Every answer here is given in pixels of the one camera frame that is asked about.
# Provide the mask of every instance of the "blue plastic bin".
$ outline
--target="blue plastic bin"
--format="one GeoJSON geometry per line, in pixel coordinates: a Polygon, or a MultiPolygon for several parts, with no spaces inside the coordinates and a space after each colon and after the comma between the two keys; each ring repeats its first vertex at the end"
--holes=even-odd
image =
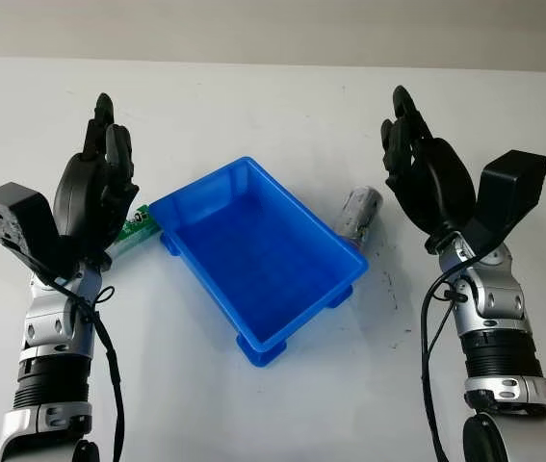
{"type": "Polygon", "coordinates": [[[351,295],[366,260],[253,159],[220,168],[150,205],[161,240],[182,255],[265,366],[322,308],[351,295]]]}

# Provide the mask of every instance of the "robotic hand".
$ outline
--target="robotic hand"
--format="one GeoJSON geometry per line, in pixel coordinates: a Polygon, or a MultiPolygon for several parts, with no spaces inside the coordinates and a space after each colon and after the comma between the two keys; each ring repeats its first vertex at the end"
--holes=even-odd
{"type": "Polygon", "coordinates": [[[546,157],[509,151],[488,164],[476,199],[469,173],[450,145],[431,136],[409,93],[393,94],[396,121],[381,127],[386,184],[403,210],[429,234],[444,271],[427,292],[421,313],[425,408],[437,460],[448,461],[439,441],[429,383],[429,357],[454,310],[469,378],[465,401],[476,411],[463,427],[468,462],[546,461],[546,378],[535,358],[532,329],[512,257],[504,244],[511,229],[537,204],[546,157]],[[428,342],[429,302],[442,284],[451,302],[428,342]]]}
{"type": "Polygon", "coordinates": [[[16,183],[0,187],[0,244],[33,270],[33,302],[24,322],[18,388],[6,414],[0,462],[98,462],[88,403],[93,329],[107,349],[117,399],[114,460],[122,450],[124,416],[117,357],[96,303],[112,296],[101,271],[138,192],[131,181],[131,141],[114,125],[112,100],[102,93],[81,153],[68,162],[54,199],[16,183]]]}

